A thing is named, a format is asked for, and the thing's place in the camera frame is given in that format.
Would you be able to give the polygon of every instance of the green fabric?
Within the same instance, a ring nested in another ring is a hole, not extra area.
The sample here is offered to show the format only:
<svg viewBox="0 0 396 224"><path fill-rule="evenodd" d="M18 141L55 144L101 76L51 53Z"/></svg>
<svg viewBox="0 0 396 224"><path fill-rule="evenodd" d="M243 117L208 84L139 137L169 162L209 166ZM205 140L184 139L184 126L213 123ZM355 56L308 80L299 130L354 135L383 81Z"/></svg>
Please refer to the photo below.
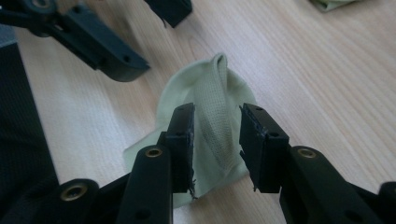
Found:
<svg viewBox="0 0 396 224"><path fill-rule="evenodd" d="M311 0L311 2L321 11L330 11L337 7L361 0Z"/></svg>
<svg viewBox="0 0 396 224"><path fill-rule="evenodd" d="M137 151L155 145L160 133L167 130L174 109L186 103L195 104L193 169L195 195L201 197L247 173L239 156L239 106L256 101L247 83L227 68L225 55L193 63L176 73L158 104L156 130L127 148L123 157L132 169ZM189 193L174 194L174 207L190 202Z"/></svg>

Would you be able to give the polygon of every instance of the light wood surface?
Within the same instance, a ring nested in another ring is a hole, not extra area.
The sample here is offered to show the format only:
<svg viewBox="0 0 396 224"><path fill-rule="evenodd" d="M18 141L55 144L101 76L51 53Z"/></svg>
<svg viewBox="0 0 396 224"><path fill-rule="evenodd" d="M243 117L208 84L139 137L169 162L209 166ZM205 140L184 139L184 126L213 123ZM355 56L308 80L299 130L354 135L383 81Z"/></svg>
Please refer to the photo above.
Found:
<svg viewBox="0 0 396 224"><path fill-rule="evenodd" d="M195 0L175 30L144 1L89 5L151 69L119 83L53 39L16 29L61 182L103 186L129 172L122 151L154 130L167 80L220 51L293 146L320 150L346 180L373 192L396 180L396 1L323 14L306 0ZM248 177L174 216L175 223L285 222L278 195L253 192Z"/></svg>

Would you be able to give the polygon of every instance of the green cloth piece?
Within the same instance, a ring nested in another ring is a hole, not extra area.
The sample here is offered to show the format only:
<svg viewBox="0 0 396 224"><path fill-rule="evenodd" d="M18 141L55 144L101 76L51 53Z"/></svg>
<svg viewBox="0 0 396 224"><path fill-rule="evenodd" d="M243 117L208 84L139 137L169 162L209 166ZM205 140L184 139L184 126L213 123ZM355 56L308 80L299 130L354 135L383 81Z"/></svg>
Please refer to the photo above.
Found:
<svg viewBox="0 0 396 224"><path fill-rule="evenodd" d="M330 11L346 4L361 0L310 0L320 11Z"/></svg>
<svg viewBox="0 0 396 224"><path fill-rule="evenodd" d="M195 104L193 169L195 196L225 186L248 170L239 156L243 103L256 104L247 83L227 68L224 54L181 69L167 83L157 108L156 130L124 151L127 168L132 169L137 152L155 145L166 131L176 107ZM189 193L174 194L174 207L192 202Z"/></svg>

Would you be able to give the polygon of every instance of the light green cloth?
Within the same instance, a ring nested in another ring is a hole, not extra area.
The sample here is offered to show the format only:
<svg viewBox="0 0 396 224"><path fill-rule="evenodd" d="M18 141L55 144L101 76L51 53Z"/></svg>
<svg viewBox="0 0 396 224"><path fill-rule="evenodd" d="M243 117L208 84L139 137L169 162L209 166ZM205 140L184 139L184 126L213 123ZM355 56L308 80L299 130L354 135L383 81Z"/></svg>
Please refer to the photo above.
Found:
<svg viewBox="0 0 396 224"><path fill-rule="evenodd" d="M310 0L320 11L330 11L346 4L361 0Z"/></svg>
<svg viewBox="0 0 396 224"><path fill-rule="evenodd" d="M155 145L166 131L174 109L195 104L193 169L195 196L227 185L247 173L239 156L239 129L243 103L256 104L247 83L227 68L223 54L193 63L167 83L157 108L156 130L124 151L132 169L138 150ZM192 201L189 193L174 194L174 207Z"/></svg>

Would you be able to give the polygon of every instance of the black plastic bracket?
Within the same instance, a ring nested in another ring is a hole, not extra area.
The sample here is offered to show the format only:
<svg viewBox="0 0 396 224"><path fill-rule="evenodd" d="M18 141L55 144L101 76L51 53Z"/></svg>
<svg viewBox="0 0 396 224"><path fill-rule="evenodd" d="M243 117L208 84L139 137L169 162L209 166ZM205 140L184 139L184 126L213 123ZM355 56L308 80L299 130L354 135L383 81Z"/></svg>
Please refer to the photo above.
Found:
<svg viewBox="0 0 396 224"><path fill-rule="evenodd" d="M240 155L250 172L254 189L262 193L279 193L282 160L289 147L288 135L271 116L256 105L241 107Z"/></svg>
<svg viewBox="0 0 396 224"><path fill-rule="evenodd" d="M173 28L192 13L191 0L145 0L151 10Z"/></svg>
<svg viewBox="0 0 396 224"><path fill-rule="evenodd" d="M0 22L29 29L38 36L51 35L92 69L108 77L132 81L149 69L148 63L116 36L83 4L65 15L54 0L0 0Z"/></svg>

